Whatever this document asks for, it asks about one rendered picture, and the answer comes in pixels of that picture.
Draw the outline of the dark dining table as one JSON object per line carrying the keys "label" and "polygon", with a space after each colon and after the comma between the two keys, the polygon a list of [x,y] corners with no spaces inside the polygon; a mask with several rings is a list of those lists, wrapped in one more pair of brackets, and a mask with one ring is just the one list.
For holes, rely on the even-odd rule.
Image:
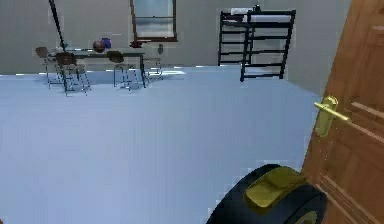
{"label": "dark dining table", "polygon": [[[77,58],[77,62],[81,63],[81,60],[85,60],[85,59],[108,59],[108,56],[107,56],[108,51],[104,50],[102,53],[97,53],[94,50],[84,50],[84,49],[77,50],[77,49],[74,49],[74,50],[68,50],[66,52],[73,53],[75,55],[75,57]],[[52,53],[50,53],[50,55],[55,57],[55,55],[59,52],[64,52],[64,51],[63,50],[61,50],[61,51],[55,50]],[[141,81],[142,81],[143,87],[146,87],[145,71],[144,71],[144,54],[142,52],[122,52],[122,51],[120,51],[120,52],[123,54],[124,60],[125,60],[125,58],[138,58],[139,59],[139,69],[140,69]]]}

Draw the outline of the black ladder shelf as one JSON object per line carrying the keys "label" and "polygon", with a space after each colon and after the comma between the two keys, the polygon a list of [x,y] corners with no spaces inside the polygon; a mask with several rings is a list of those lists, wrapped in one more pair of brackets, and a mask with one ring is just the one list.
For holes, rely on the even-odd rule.
{"label": "black ladder shelf", "polygon": [[283,79],[297,11],[230,8],[219,14],[217,65],[239,65],[240,81]]}

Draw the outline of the brown seat metal chair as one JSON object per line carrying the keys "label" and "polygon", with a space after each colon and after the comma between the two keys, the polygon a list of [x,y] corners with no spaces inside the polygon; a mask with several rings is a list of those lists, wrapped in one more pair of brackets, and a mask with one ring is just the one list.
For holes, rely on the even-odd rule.
{"label": "brown seat metal chair", "polygon": [[[42,65],[45,67],[45,74],[47,79],[48,88],[51,88],[52,85],[60,85],[63,83],[61,76],[59,75],[59,65],[54,56],[51,56],[47,47],[37,47],[35,49],[36,55],[42,60]],[[56,71],[56,78],[51,80],[49,78],[48,67],[52,66]]]}
{"label": "brown seat metal chair", "polygon": [[108,59],[114,64],[113,86],[129,92],[139,88],[139,80],[134,64],[127,63],[120,51],[108,51]]}
{"label": "brown seat metal chair", "polygon": [[87,77],[85,65],[78,63],[75,55],[70,52],[59,52],[55,55],[55,59],[65,94],[75,91],[77,85],[80,86],[80,91],[87,94],[91,86]]}

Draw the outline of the brown framed window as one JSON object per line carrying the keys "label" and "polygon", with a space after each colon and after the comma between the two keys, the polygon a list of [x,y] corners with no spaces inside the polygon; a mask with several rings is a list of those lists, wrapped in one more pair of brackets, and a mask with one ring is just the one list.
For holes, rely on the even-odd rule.
{"label": "brown framed window", "polygon": [[176,0],[129,0],[135,41],[176,42]]}

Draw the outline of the black floor lamp pole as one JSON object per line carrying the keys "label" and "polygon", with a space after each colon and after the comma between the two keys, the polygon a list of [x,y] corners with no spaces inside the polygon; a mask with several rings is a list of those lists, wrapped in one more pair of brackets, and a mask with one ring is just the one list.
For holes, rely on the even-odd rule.
{"label": "black floor lamp pole", "polygon": [[61,45],[63,51],[66,52],[66,45],[64,43],[64,38],[63,38],[63,35],[61,32],[61,27],[60,27],[60,22],[59,22],[57,10],[56,10],[55,1],[54,0],[48,0],[48,3],[50,5],[50,9],[51,9],[51,13],[52,13],[52,16],[53,16],[53,19],[55,22],[56,30],[57,30],[59,38],[60,38],[60,45]]}

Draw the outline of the brown wooden room door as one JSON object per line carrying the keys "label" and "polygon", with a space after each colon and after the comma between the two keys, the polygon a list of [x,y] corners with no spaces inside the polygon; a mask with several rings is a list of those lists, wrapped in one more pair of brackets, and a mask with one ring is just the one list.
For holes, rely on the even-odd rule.
{"label": "brown wooden room door", "polygon": [[384,0],[352,0],[324,97],[328,135],[311,136],[302,166],[327,195],[321,224],[384,224]]}

